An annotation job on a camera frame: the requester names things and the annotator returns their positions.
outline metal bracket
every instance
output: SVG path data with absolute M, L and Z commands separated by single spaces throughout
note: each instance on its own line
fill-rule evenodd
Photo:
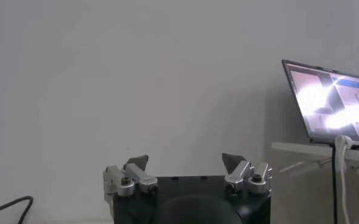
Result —
M 131 177 L 140 187 L 140 191 L 146 194 L 157 192 L 157 178 L 147 175 L 136 164 L 130 163 L 125 165 L 125 174 Z
M 260 163 L 248 180 L 250 192 L 254 194 L 271 192 L 271 179 L 272 167 L 268 163 Z
M 244 188 L 244 180 L 252 175 L 254 167 L 249 161 L 242 160 L 231 174 L 224 177 L 225 189 L 228 193 L 234 194 L 240 192 Z

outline white shelf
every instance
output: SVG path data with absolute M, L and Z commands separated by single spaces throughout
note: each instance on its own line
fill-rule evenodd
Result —
M 282 150 L 282 151 L 294 152 L 294 153 L 304 153 L 313 156 L 324 156 L 324 157 L 332 156 L 332 148 L 327 146 L 273 142 L 271 144 L 271 148 L 274 150 Z M 359 162 L 359 150 L 347 150 L 346 160 Z

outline laptop screen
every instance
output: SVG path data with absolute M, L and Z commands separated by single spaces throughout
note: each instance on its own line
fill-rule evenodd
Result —
M 283 65 L 310 138 L 359 140 L 359 76 L 293 61 Z

